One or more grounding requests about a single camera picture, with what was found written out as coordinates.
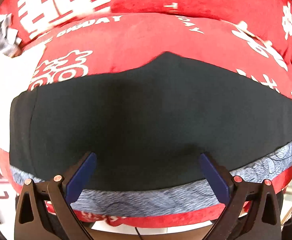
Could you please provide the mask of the red sofa cover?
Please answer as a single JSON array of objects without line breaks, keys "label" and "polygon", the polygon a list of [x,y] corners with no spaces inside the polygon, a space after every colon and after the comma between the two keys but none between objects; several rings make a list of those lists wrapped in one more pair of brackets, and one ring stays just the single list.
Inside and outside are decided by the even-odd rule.
[{"label": "red sofa cover", "polygon": [[[137,69],[168,52],[242,75],[292,100],[292,0],[0,0],[2,14],[12,14],[21,54],[46,46],[24,92]],[[0,148],[0,173],[21,192],[24,182],[13,180],[10,149]],[[291,179],[292,165],[270,180],[280,193]],[[205,222],[222,210],[219,202],[148,217],[74,209],[85,222],[144,228]]]}]

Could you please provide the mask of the grey fuzzy cloth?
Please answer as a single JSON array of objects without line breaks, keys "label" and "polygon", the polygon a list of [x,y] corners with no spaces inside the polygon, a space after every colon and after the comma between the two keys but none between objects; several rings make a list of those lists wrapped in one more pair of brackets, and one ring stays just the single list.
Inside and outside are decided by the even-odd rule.
[{"label": "grey fuzzy cloth", "polygon": [[21,54],[19,45],[22,39],[18,37],[19,30],[11,27],[12,14],[0,15],[0,53],[8,57]]}]

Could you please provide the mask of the white cream blanket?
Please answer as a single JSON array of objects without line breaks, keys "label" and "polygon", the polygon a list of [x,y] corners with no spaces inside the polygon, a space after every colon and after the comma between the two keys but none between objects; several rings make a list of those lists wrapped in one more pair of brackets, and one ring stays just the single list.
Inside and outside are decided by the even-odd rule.
[{"label": "white cream blanket", "polygon": [[10,58],[0,53],[0,148],[10,148],[10,109],[15,97],[28,89],[46,49],[44,44]]}]

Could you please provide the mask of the black pants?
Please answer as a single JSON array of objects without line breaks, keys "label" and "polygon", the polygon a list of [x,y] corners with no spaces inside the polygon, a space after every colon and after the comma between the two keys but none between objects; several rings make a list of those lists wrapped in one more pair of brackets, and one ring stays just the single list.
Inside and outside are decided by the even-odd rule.
[{"label": "black pants", "polygon": [[44,85],[13,100],[15,183],[49,180],[86,152],[97,165],[75,210],[120,217],[203,210],[218,201],[201,153],[257,183],[292,165],[292,100],[168,52],[137,69]]}]

